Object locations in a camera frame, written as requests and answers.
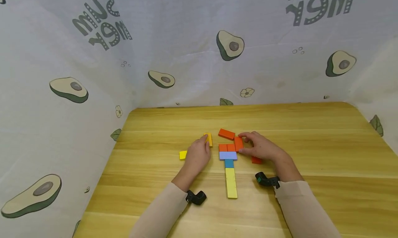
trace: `forearm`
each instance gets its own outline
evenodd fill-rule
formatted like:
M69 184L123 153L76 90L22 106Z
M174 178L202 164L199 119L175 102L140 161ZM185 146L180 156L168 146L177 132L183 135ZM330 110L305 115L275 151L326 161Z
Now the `forearm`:
M280 182L275 196L293 238L341 237L307 182Z
M197 173L185 166L148 206L131 230L129 238L166 237L187 206L187 191Z
M304 181L304 178L294 164L293 159L286 152L276 156L272 162L275 166L276 175L282 182L298 180Z

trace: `small yellow block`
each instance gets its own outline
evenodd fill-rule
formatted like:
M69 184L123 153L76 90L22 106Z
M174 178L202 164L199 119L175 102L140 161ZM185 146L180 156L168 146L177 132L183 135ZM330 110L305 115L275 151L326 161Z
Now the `small yellow block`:
M181 151L180 152L180 160L185 160L186 156L187 156L187 151Z
M204 133L203 135L207 134L206 142L209 142L209 147L213 147L213 139L211 138L211 133Z
M238 198L236 191L235 169L225 168L226 191L228 198Z

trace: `wrist strap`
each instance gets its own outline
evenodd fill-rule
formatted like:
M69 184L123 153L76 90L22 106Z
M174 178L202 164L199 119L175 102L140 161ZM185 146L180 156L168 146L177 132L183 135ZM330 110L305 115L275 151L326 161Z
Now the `wrist strap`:
M256 174L257 182L262 186L275 186L276 189L280 187L279 177L267 178L263 172Z
M199 191L198 194L194 194L191 190L188 190L187 193L188 195L185 200L188 203L193 203L197 206L201 205L207 199L207 196L203 191Z

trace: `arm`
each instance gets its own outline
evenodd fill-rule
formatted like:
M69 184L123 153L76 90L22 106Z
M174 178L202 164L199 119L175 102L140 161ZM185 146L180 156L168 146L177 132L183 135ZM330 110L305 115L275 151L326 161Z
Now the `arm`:
M275 196L294 238L341 237L290 155L257 132L241 133L239 136L245 137L245 142L253 143L252 148L239 150L241 154L273 162L280 179L280 188L275 190Z
M187 206L187 191L196 176L210 160L207 135L188 148L184 166L144 211L131 230L129 238L166 237Z

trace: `right hand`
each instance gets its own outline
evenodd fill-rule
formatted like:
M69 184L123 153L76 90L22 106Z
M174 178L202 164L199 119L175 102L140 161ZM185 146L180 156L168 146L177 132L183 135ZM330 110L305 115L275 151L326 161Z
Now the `right hand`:
M269 139L265 138L261 134L253 131L251 133L240 133L239 137L244 137L245 142L252 141L253 147L243 148L239 150L240 154L254 156L260 159L275 161L280 157L285 157L288 154L279 146L274 144Z
M207 134L194 141L188 148L184 168L198 175L210 161L211 153L209 142L206 141Z

